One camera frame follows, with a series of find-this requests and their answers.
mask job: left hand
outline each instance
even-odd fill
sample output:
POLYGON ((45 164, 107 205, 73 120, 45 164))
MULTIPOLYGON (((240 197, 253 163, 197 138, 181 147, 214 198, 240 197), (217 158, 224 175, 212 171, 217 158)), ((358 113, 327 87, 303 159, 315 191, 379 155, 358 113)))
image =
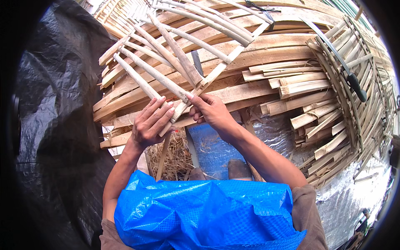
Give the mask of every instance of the left hand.
POLYGON ((163 137, 158 135, 175 111, 173 102, 161 107, 164 102, 165 96, 160 99, 153 98, 135 118, 130 140, 142 150, 162 142, 168 133, 176 130, 175 127, 171 127, 163 137))

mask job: knife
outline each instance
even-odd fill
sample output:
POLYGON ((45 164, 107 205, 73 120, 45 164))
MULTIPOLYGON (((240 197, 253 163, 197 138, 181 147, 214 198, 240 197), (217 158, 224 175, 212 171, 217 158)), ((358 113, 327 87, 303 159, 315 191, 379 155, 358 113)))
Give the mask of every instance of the knife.
POLYGON ((342 64, 344 70, 347 72, 348 76, 347 76, 346 81, 348 81, 350 83, 350 86, 356 92, 360 101, 366 102, 367 101, 367 93, 365 92, 365 90, 361 89, 360 83, 358 82, 356 75, 353 72, 350 72, 350 69, 347 67, 347 64, 344 62, 343 58, 339 55, 338 51, 335 49, 335 47, 332 45, 332 43, 328 40, 328 38, 322 33, 322 31, 314 23, 312 23, 304 18, 300 18, 300 19, 303 22, 305 22, 310 28, 312 28, 312 30, 317 33, 317 35, 326 43, 326 45, 335 54, 336 58, 342 64))

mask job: forearm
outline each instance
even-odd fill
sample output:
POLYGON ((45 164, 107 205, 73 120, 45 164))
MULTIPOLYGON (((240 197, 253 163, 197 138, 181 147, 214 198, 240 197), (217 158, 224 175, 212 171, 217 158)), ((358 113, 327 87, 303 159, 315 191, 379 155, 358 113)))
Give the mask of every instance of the forearm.
POLYGON ((302 172, 284 156, 265 145, 239 124, 230 129, 229 143, 250 162, 267 182, 285 183, 291 189, 307 184, 302 172))
POLYGON ((124 151, 107 178, 103 192, 103 203, 107 200, 118 199, 122 190, 128 184, 130 175, 134 172, 142 152, 143 149, 135 144, 132 137, 130 137, 124 151))

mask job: black plastic sheet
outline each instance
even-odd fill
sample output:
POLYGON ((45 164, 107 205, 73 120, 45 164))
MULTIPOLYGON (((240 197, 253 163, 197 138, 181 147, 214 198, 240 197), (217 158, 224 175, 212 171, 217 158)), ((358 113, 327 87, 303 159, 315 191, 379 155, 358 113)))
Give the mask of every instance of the black plastic sheet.
POLYGON ((20 62, 20 199, 50 249, 100 245, 102 194, 115 161, 100 149, 92 107, 102 96, 98 59, 114 42, 75 1, 55 1, 20 62))

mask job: knife handle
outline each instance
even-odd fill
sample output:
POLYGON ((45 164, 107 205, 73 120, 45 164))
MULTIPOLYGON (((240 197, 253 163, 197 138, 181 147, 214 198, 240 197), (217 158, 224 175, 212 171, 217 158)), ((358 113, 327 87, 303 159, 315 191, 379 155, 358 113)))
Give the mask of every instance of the knife handle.
POLYGON ((367 101, 367 93, 365 92, 365 90, 362 90, 360 88, 360 83, 358 82, 358 79, 353 72, 350 72, 350 74, 347 77, 347 81, 350 83, 350 86, 356 92, 360 101, 366 102, 367 101))

